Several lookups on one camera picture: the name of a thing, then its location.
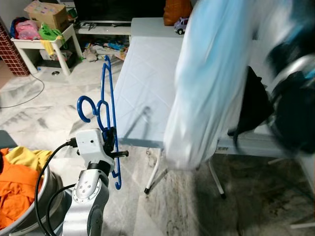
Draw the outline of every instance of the black wire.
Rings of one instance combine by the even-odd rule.
[[[72,184],[72,185],[68,185],[66,187],[63,187],[61,189],[59,189],[56,193],[54,193],[54,195],[50,198],[49,202],[48,202],[48,206],[47,206],[47,210],[46,210],[46,222],[47,222],[47,225],[48,225],[48,231],[49,233],[54,236],[54,230],[50,224],[50,218],[49,218],[49,212],[50,212],[50,207],[51,207],[51,204],[53,203],[53,200],[55,199],[55,197],[60,194],[61,192],[65,191],[66,189],[69,189],[69,188],[72,188],[74,187],[75,184]]]
[[[40,91],[37,95],[35,95],[34,97],[32,97],[31,99],[29,99],[29,100],[27,100],[27,101],[25,101],[25,102],[21,102],[21,103],[19,103],[19,104],[13,105],[13,106],[0,107],[0,109],[3,109],[3,108],[11,108],[11,107],[17,107],[17,106],[20,106],[20,105],[22,105],[22,104],[25,104],[25,103],[27,103],[27,102],[29,102],[29,101],[32,101],[33,99],[37,98],[37,97],[44,91],[44,88],[45,88],[44,82],[43,82],[42,80],[40,80],[39,78],[35,77],[34,75],[32,75],[32,76],[43,84],[43,88],[41,89],[41,91]]]
[[[35,213],[36,213],[36,219],[37,219],[37,222],[38,222],[38,225],[40,227],[40,229],[43,231],[44,235],[46,236],[50,236],[51,234],[48,233],[48,231],[45,229],[43,223],[41,222],[40,220],[40,216],[39,216],[39,211],[38,211],[38,188],[39,188],[39,183],[40,183],[40,180],[41,180],[41,177],[43,176],[44,174],[44,171],[45,169],[47,168],[49,162],[51,161],[51,159],[56,155],[56,153],[63,147],[65,146],[68,146],[69,143],[64,143],[62,145],[60,145],[51,155],[50,157],[48,158],[47,162],[45,163],[43,169],[41,170],[41,172],[39,173],[39,176],[38,176],[38,179],[37,179],[37,182],[36,182],[36,187],[35,187],[35,197],[34,197],[34,205],[35,205]]]

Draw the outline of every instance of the plastic bag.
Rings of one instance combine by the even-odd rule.
[[[189,170],[209,159],[222,131],[235,114],[239,117],[251,6],[248,0],[201,0],[195,6],[177,63],[176,97],[164,135],[170,168]]]
[[[34,21],[24,21],[16,25],[18,39],[28,40],[41,39],[37,30],[38,27]]]

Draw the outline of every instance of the marble floor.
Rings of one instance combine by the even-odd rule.
[[[114,83],[123,62],[112,59]],[[54,150],[77,130],[97,127],[96,119],[83,123],[76,111],[79,96],[95,102],[100,97],[102,62],[82,62],[70,76],[52,76],[56,69],[35,74],[45,88],[23,105],[0,109],[0,129],[30,149]],[[16,77],[0,89],[0,107],[34,97],[42,83],[32,76]],[[106,100],[109,90],[106,86]],[[84,107],[86,114],[91,114]],[[294,160],[268,165],[272,158],[216,155],[218,177],[226,191],[223,200],[207,164],[192,172],[168,170],[162,162],[151,193],[143,193],[159,150],[123,146],[123,185],[117,191],[110,177],[110,199],[104,211],[107,236],[313,236],[315,228],[293,230],[290,224],[314,221],[314,200],[300,166]],[[57,158],[77,155],[62,150]]]

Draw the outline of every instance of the white side table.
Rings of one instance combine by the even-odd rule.
[[[82,51],[78,42],[78,39],[75,35],[75,31],[73,28],[73,25],[71,24],[67,29],[63,31],[63,37],[65,41],[70,39],[72,37],[74,47],[77,53],[77,56],[79,58],[82,57]],[[16,46],[17,50],[19,51],[22,59],[24,60],[26,66],[28,67],[29,71],[31,74],[37,73],[36,67],[33,65],[32,61],[28,57],[27,53],[25,52],[24,49],[45,49],[44,46],[41,44],[40,40],[23,40],[23,39],[14,39],[11,38],[11,41],[14,43]],[[60,66],[64,72],[65,75],[70,75],[70,70],[63,58],[63,55],[60,51],[60,47],[63,45],[63,40],[61,39],[55,39],[54,41],[51,41],[51,44],[56,51]]]

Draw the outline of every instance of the toy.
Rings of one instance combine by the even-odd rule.
[[[179,35],[185,33],[189,17],[180,17],[174,24],[174,31]]]

